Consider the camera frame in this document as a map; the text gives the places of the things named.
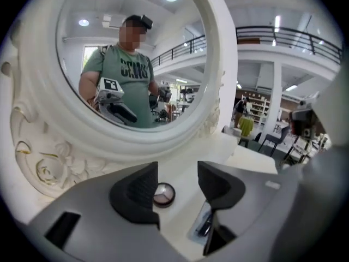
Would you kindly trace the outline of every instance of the man's arm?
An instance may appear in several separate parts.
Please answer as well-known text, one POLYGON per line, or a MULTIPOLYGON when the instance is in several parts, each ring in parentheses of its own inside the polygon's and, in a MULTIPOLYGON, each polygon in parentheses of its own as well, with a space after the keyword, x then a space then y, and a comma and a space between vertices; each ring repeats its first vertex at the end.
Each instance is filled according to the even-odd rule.
POLYGON ((79 94, 88 101, 96 95, 99 72, 85 72, 79 81, 79 94))
POLYGON ((159 86, 158 84, 153 80, 149 84, 149 89, 148 89, 152 95, 158 96, 159 92, 159 86))
POLYGON ((83 68, 79 81, 79 94, 89 104, 94 98, 100 72, 103 67, 103 57, 99 50, 95 50, 83 68))
POLYGON ((152 95, 158 96, 159 86, 154 80, 154 69, 153 69, 152 63, 150 62, 149 58, 148 58, 148 65, 149 65, 149 71, 151 73, 151 81, 149 83, 148 90, 151 92, 152 95))

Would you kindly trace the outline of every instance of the person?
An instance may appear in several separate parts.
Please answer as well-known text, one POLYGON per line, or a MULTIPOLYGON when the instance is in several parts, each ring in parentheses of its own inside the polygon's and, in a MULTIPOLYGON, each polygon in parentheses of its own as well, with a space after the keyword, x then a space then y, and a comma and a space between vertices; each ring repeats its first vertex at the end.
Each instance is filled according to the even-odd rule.
POLYGON ((148 91, 155 96, 159 93, 150 59, 136 51, 145 41, 147 27, 141 16, 127 17, 119 30, 119 42, 108 46, 104 53, 95 50, 85 64, 79 82, 79 94, 98 110, 94 98, 100 78, 117 80, 124 91, 125 105, 137 116, 137 122, 127 125, 139 128, 148 128, 152 124, 148 91))
POLYGON ((240 100, 234 107, 234 128, 238 128, 239 120, 244 111, 246 111, 246 104, 250 101, 249 97, 240 100))

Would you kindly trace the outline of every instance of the round mirror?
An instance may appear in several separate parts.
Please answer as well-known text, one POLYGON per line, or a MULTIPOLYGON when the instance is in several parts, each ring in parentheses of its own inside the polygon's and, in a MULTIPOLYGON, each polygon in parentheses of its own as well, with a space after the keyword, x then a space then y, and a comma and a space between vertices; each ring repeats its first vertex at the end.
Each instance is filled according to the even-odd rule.
POLYGON ((91 109, 117 126, 138 129, 165 126, 193 111, 203 94, 206 37, 192 0, 64 5, 58 57, 70 87, 91 109), (183 5, 195 8, 196 20, 169 30, 183 5), (189 64, 193 60, 198 64, 189 64))

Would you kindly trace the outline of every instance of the table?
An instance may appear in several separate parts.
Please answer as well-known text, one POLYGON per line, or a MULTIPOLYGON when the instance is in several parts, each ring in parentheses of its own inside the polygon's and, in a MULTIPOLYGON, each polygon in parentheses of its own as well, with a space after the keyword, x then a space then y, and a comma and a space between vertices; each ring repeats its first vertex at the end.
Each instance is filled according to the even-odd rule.
POLYGON ((241 136, 247 137, 253 129, 254 120, 252 118, 247 118, 245 116, 241 117, 239 120, 239 128, 242 133, 241 136))
POLYGON ((275 127, 274 127, 273 132, 281 133, 281 130, 282 130, 284 127, 287 127, 288 125, 289 125, 289 124, 288 124, 287 122, 277 121, 276 124, 275 124, 275 127))
POLYGON ((184 110, 186 109, 186 108, 189 108, 190 107, 190 104, 189 103, 178 103, 177 104, 177 108, 179 109, 179 108, 182 108, 182 112, 184 112, 184 110))

